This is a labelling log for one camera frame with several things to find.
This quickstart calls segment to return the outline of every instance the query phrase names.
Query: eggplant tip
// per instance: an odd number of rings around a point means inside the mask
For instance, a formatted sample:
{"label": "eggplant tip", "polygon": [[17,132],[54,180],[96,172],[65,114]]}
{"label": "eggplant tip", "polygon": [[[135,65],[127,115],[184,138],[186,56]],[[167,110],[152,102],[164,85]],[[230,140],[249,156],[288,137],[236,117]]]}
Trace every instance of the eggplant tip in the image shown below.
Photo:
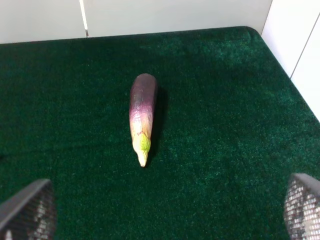
{"label": "eggplant tip", "polygon": [[147,158],[148,158],[148,153],[142,152],[138,154],[138,160],[140,163],[140,166],[144,168],[147,164]]}

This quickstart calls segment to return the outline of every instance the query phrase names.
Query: eggplant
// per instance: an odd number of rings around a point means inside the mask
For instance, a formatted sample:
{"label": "eggplant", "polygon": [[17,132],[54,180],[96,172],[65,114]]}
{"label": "eggplant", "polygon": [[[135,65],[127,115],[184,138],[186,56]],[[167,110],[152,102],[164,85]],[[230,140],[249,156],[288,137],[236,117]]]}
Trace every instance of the eggplant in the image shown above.
{"label": "eggplant", "polygon": [[129,123],[132,147],[143,168],[151,147],[157,93],[157,80],[148,73],[137,76],[130,90]]}

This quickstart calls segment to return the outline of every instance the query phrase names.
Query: green carpet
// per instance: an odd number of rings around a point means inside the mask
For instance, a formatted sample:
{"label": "green carpet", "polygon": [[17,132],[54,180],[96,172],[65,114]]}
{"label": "green carpet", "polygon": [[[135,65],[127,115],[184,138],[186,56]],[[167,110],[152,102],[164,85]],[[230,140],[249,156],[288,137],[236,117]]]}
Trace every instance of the green carpet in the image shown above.
{"label": "green carpet", "polygon": [[[141,73],[159,85],[147,168]],[[0,155],[0,203],[52,180],[59,240],[280,240],[290,174],[320,178],[320,124],[248,27],[3,44]]]}

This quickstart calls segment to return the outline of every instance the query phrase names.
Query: white panel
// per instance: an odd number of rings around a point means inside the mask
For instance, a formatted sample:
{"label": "white panel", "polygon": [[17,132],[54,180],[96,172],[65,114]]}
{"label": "white panel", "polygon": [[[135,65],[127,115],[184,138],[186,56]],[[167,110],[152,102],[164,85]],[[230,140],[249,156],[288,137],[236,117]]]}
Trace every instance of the white panel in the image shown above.
{"label": "white panel", "polygon": [[320,0],[273,0],[262,38],[291,77],[320,12]]}
{"label": "white panel", "polygon": [[291,78],[320,121],[320,19],[318,19]]}
{"label": "white panel", "polygon": [[84,0],[89,37],[248,26],[262,32],[272,0]]}
{"label": "white panel", "polygon": [[79,0],[0,0],[0,44],[83,37]]}

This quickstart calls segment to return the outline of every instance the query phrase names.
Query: black mesh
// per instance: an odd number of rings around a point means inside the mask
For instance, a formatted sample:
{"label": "black mesh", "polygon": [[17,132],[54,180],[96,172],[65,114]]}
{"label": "black mesh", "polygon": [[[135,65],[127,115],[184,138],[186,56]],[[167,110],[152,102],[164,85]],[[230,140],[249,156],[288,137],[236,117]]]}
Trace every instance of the black mesh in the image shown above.
{"label": "black mesh", "polygon": [[293,174],[284,202],[284,222],[293,240],[320,240],[320,181]]}
{"label": "black mesh", "polygon": [[56,219],[52,183],[39,179],[0,205],[0,240],[51,240]]}

